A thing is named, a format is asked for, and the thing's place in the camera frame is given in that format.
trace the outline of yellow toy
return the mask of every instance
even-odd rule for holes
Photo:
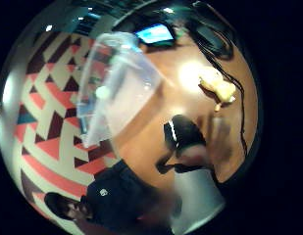
[[[219,111],[222,104],[232,103],[235,98],[233,93],[236,90],[234,84],[224,81],[222,74],[213,67],[204,67],[199,74],[200,84],[207,90],[214,92],[220,99],[216,105],[215,112]]]

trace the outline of black t-shirt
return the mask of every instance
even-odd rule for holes
[[[156,200],[157,190],[141,181],[124,161],[102,171],[81,198],[92,208],[93,218],[89,222],[115,232],[136,226],[137,218]]]

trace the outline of red geometric pattern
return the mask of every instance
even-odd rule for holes
[[[54,223],[49,211],[39,206],[50,187],[78,198],[95,175],[118,161],[109,140],[87,149],[81,144],[75,104],[81,71],[76,67],[83,68],[93,43],[93,39],[78,34],[44,32],[32,48],[26,69],[15,128],[22,186],[32,206]],[[102,78],[112,54],[108,48],[97,52],[94,75]],[[76,222],[76,226],[86,234],[112,234],[86,222]]]
[[[44,179],[74,196],[81,197],[86,192],[86,185],[79,184],[68,178],[61,176],[52,169],[43,165],[35,157],[23,155],[24,160]]]

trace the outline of screen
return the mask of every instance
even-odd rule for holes
[[[161,23],[145,27],[135,34],[147,44],[173,39],[168,28]]]

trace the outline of dark background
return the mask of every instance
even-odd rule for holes
[[[50,2],[0,0],[0,71],[22,30]],[[209,2],[251,52],[265,122],[259,154],[232,204],[202,234],[303,233],[303,3]],[[1,157],[0,234],[67,234],[26,202]]]

